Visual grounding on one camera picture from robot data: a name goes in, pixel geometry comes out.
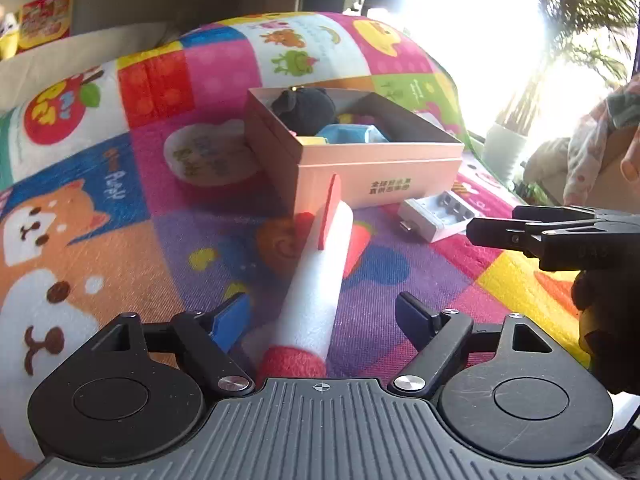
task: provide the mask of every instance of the black plush toy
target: black plush toy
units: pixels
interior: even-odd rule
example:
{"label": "black plush toy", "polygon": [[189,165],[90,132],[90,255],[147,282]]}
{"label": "black plush toy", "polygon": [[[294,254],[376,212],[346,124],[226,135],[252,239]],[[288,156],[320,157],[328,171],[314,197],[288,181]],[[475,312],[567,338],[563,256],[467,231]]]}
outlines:
{"label": "black plush toy", "polygon": [[287,89],[273,102],[271,110],[299,136],[314,136],[328,124],[337,122],[335,104],[324,88]]}

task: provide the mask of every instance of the gray ribbed plate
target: gray ribbed plate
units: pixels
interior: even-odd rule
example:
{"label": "gray ribbed plate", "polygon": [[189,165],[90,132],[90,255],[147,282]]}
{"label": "gray ribbed plate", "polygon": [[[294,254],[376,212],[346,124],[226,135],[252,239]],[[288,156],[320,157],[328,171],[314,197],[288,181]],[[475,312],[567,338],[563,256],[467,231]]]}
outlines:
{"label": "gray ribbed plate", "polygon": [[191,440],[149,462],[94,468],[46,459],[34,480],[600,480],[619,478],[594,457],[513,466],[453,439],[419,399],[375,379],[269,379],[219,402]]}

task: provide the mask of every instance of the apple print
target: apple print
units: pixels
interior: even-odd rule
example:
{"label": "apple print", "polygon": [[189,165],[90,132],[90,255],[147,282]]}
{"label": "apple print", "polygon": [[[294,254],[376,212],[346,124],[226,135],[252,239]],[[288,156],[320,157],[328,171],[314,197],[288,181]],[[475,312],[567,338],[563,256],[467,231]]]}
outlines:
{"label": "apple print", "polygon": [[78,126],[87,107],[100,104],[100,89],[93,83],[103,70],[84,79],[86,73],[60,81],[33,99],[24,113],[24,129],[36,144],[55,144]]}

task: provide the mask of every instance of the open cardboard box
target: open cardboard box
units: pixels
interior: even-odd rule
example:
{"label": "open cardboard box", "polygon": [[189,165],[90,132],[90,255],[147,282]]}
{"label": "open cardboard box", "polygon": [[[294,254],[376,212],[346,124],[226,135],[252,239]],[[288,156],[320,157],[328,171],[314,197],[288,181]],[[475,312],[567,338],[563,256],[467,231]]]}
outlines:
{"label": "open cardboard box", "polygon": [[337,114],[371,115],[389,140],[303,146],[272,113],[283,88],[252,88],[244,134],[292,214],[316,213],[340,175],[352,208],[397,203],[450,189],[464,145],[429,121],[374,92],[327,88]]}

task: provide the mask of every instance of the colorful blanket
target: colorful blanket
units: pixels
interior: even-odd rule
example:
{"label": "colorful blanket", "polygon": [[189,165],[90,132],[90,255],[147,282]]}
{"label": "colorful blanket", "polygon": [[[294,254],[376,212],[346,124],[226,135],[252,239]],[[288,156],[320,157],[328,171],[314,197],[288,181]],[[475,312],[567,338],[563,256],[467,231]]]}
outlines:
{"label": "colorful blanket", "polygon": [[[119,312],[168,320],[246,292],[250,322],[238,319],[231,353],[255,370],[298,255],[292,221],[243,142],[244,102],[248,88],[300,84],[376,91],[464,133],[453,82],[411,39],[312,13],[207,25],[0,118],[2,480],[43,458],[26,416],[35,387]],[[516,203],[470,155],[454,190],[488,216]],[[343,283],[332,376],[386,381],[415,354],[394,321],[403,290],[482,322],[523,312],[584,359],[573,274],[463,235],[429,245],[402,231],[396,211],[354,212],[371,236]]]}

